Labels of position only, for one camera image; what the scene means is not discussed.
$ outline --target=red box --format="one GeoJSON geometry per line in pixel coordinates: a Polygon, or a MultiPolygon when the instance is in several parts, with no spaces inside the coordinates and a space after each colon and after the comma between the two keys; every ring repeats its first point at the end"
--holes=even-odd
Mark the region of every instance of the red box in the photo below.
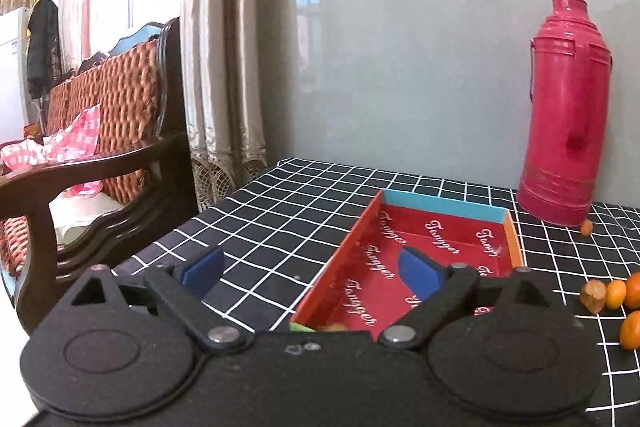
{"type": "Polygon", "coordinates": [[[380,190],[292,317],[296,331],[340,324],[374,338],[420,300],[398,274],[398,254],[415,247],[449,266],[505,277],[522,265],[508,210],[436,196],[380,190]]]}

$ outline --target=metal pivot bolt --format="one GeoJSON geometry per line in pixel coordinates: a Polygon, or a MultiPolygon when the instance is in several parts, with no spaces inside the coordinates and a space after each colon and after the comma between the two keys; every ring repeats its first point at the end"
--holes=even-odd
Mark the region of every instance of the metal pivot bolt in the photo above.
{"type": "Polygon", "coordinates": [[[317,342],[308,342],[303,346],[307,351],[317,351],[318,349],[322,349],[322,346],[317,342]]]}
{"type": "Polygon", "coordinates": [[[383,336],[392,343],[405,343],[415,338],[415,330],[411,326],[403,326],[398,324],[389,326],[382,332],[383,336]]]}
{"type": "Polygon", "coordinates": [[[207,336],[216,344],[231,344],[240,338],[240,331],[233,326],[218,326],[210,329],[207,336]]]}

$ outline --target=blue gripper pad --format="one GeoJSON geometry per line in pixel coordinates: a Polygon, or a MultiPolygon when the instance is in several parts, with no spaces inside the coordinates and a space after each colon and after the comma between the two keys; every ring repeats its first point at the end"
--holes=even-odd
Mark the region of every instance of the blue gripper pad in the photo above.
{"type": "Polygon", "coordinates": [[[225,252],[222,247],[215,246],[212,250],[205,251],[202,255],[178,266],[174,277],[189,293],[202,301],[220,281],[224,271],[225,252]]]}
{"type": "Polygon", "coordinates": [[[414,295],[424,301],[445,283],[445,267],[414,247],[404,247],[398,256],[400,279],[414,295]]]}

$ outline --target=black and white grid tablecloth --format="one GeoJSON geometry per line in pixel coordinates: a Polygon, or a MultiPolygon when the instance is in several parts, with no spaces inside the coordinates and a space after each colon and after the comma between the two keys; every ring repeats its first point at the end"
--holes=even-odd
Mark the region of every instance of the black and white grid tablecloth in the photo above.
{"type": "Polygon", "coordinates": [[[553,286],[585,327],[601,340],[606,367],[589,410],[603,426],[640,425],[638,353],[618,345],[623,310],[593,317],[577,302],[587,279],[626,279],[640,271],[640,214],[595,203],[593,234],[553,227],[515,203],[516,191],[428,176],[290,158],[117,267],[135,274],[202,249],[223,245],[224,279],[205,304],[250,331],[287,330],[295,307],[318,278],[367,203],[380,188],[503,206],[511,211],[524,260],[553,286]]]}

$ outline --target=gray wall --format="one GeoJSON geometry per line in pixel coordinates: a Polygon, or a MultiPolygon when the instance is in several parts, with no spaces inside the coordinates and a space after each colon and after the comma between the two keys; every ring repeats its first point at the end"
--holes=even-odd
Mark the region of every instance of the gray wall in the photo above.
{"type": "MultiPolygon", "coordinates": [[[[614,56],[597,197],[640,205],[640,0],[587,0],[614,56]]],[[[516,187],[550,0],[258,0],[271,160],[516,187]]]]}

